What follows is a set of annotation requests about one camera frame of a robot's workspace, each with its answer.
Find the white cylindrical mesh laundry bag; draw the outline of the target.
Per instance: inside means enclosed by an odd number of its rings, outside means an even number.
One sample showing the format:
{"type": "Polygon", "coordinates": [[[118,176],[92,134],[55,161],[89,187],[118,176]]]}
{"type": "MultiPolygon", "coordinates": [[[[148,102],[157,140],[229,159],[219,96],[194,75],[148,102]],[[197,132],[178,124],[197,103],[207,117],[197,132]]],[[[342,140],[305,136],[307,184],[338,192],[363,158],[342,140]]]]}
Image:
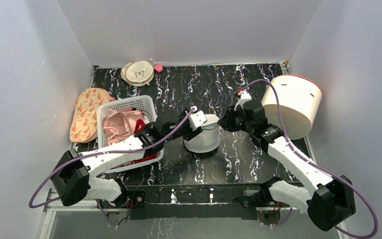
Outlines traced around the white cylindrical mesh laundry bag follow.
{"type": "Polygon", "coordinates": [[[215,114],[205,115],[207,122],[201,128],[202,132],[193,139],[184,140],[185,148],[194,153],[208,153],[220,145],[219,117],[215,114]]]}

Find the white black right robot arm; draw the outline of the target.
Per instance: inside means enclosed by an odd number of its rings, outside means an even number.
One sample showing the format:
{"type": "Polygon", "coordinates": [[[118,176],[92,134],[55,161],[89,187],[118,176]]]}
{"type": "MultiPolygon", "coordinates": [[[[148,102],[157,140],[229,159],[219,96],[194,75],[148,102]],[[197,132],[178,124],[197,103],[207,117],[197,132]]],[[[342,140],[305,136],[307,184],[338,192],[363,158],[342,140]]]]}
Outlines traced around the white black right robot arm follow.
{"type": "Polygon", "coordinates": [[[273,206],[283,202],[308,214],[311,221],[322,231],[328,231],[356,212],[354,192],[344,182],[315,168],[311,160],[301,159],[303,153],[287,141],[283,131],[268,123],[264,108],[250,100],[242,106],[230,106],[218,121],[225,131],[244,131],[263,153],[276,159],[302,184],[301,187],[287,183],[280,177],[262,183],[257,193],[245,193],[244,206],[273,206]]]}

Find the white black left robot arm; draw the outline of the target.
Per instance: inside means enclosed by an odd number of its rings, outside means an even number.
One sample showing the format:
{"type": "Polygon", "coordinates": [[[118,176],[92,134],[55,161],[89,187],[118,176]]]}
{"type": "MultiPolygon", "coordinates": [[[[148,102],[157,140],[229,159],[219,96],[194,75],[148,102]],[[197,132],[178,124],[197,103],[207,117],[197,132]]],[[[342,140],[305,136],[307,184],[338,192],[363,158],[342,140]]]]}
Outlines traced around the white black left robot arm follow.
{"type": "Polygon", "coordinates": [[[66,151],[55,166],[50,180],[64,206],[83,199],[100,199],[123,207],[129,193],[125,185],[98,176],[116,166],[141,160],[163,149],[166,142],[182,137],[190,140],[202,132],[207,121],[202,111],[183,111],[176,122],[150,122],[127,139],[95,151],[66,151]]]}

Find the red bra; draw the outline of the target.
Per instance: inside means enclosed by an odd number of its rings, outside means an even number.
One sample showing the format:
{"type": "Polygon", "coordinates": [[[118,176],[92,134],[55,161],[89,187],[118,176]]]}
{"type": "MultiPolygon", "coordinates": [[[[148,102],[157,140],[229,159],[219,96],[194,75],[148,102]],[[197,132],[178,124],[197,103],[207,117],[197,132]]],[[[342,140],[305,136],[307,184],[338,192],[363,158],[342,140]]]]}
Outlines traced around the red bra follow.
{"type": "MultiPolygon", "coordinates": [[[[143,119],[138,119],[136,121],[136,126],[135,126],[135,130],[134,130],[134,135],[138,136],[138,138],[143,142],[144,147],[152,144],[149,140],[146,139],[145,134],[141,133],[141,131],[144,129],[145,125],[146,124],[145,124],[143,119]]],[[[138,160],[134,160],[132,164],[137,164],[137,163],[141,163],[141,162],[155,159],[157,157],[157,154],[158,154],[158,152],[154,152],[153,154],[146,154],[145,153],[143,158],[138,159],[138,160]]]]}

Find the white plastic laundry basket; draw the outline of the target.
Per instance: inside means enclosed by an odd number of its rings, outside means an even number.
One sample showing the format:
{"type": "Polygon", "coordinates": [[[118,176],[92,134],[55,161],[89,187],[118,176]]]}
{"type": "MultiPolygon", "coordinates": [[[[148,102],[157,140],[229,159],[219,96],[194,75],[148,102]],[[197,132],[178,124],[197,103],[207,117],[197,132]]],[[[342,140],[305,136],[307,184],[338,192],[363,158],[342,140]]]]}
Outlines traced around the white plastic laundry basket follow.
{"type": "MultiPolygon", "coordinates": [[[[97,140],[98,140],[98,148],[103,148],[108,146],[105,133],[103,132],[103,124],[102,120],[104,117],[109,115],[110,109],[112,110],[120,110],[127,107],[136,108],[137,110],[142,111],[145,114],[145,117],[149,121],[155,121],[157,119],[156,109],[154,107],[153,100],[148,95],[129,97],[121,100],[112,101],[110,103],[104,104],[100,106],[97,110],[97,140]]],[[[104,173],[119,173],[127,170],[131,170],[134,168],[144,167],[151,163],[155,163],[160,161],[164,156],[164,149],[161,149],[154,159],[150,159],[143,162],[138,162],[118,168],[111,168],[104,173]]]]}

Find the pink bra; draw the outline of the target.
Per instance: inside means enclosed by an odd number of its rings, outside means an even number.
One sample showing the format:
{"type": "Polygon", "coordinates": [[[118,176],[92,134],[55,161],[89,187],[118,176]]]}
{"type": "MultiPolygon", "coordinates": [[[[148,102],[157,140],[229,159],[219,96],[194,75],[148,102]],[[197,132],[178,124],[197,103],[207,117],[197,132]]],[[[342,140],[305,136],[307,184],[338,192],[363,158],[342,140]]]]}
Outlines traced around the pink bra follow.
{"type": "Polygon", "coordinates": [[[102,121],[103,132],[108,146],[121,142],[139,132],[148,122],[144,114],[133,107],[109,110],[102,121]]]}

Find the beige round mesh laundry bag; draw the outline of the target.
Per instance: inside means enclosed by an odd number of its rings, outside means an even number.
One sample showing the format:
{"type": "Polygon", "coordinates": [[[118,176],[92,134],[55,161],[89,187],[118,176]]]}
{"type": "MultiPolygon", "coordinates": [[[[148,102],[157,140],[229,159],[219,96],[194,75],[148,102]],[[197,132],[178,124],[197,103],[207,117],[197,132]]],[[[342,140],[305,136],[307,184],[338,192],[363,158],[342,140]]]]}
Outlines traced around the beige round mesh laundry bag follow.
{"type": "Polygon", "coordinates": [[[141,87],[149,85],[154,78],[153,65],[146,61],[140,60],[135,62],[127,62],[121,68],[121,78],[131,86],[141,87]]]}

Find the peach floral mesh laundry bag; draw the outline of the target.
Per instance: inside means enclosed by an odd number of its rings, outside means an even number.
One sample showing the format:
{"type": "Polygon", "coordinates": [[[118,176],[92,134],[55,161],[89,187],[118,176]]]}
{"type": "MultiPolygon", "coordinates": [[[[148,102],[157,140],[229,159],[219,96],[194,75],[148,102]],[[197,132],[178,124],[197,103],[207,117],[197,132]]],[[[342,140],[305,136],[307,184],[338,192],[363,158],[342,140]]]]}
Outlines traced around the peach floral mesh laundry bag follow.
{"type": "Polygon", "coordinates": [[[97,110],[114,101],[102,88],[85,89],[77,98],[69,138],[73,143],[87,143],[97,137],[97,110]]]}

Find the cream cylindrical drum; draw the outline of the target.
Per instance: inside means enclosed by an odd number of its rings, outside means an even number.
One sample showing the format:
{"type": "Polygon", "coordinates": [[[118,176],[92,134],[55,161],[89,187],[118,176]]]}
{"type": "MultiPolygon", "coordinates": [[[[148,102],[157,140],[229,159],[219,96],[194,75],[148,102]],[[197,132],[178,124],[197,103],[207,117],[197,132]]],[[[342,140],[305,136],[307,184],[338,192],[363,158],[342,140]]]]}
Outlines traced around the cream cylindrical drum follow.
{"type": "Polygon", "coordinates": [[[322,91],[313,81],[298,75],[280,75],[271,80],[261,100],[268,123],[281,128],[279,114],[291,140],[301,139],[312,129],[321,99],[322,91]]]}

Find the pink small block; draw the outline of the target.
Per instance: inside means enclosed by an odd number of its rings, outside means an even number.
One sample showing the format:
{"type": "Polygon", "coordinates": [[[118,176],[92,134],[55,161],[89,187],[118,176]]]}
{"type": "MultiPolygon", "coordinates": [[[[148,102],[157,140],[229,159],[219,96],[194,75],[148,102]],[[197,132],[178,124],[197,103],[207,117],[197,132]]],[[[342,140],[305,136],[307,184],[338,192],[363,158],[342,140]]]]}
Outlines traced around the pink small block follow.
{"type": "Polygon", "coordinates": [[[160,73],[163,71],[163,66],[161,64],[157,64],[154,66],[154,70],[157,72],[157,73],[160,73]]]}

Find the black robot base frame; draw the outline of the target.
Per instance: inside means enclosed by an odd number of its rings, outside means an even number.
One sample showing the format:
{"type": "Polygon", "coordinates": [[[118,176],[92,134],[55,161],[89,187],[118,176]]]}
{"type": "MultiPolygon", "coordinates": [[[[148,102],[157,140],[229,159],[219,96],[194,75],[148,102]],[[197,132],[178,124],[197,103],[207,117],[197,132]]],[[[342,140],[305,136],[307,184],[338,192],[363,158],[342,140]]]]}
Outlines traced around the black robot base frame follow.
{"type": "Polygon", "coordinates": [[[120,205],[102,199],[84,199],[73,206],[53,202],[55,211],[103,209],[119,224],[126,219],[155,218],[240,218],[260,221],[274,227],[288,217],[287,211],[304,212],[302,206],[291,205],[289,199],[273,200],[262,184],[202,184],[129,186],[129,195],[120,205]]]}

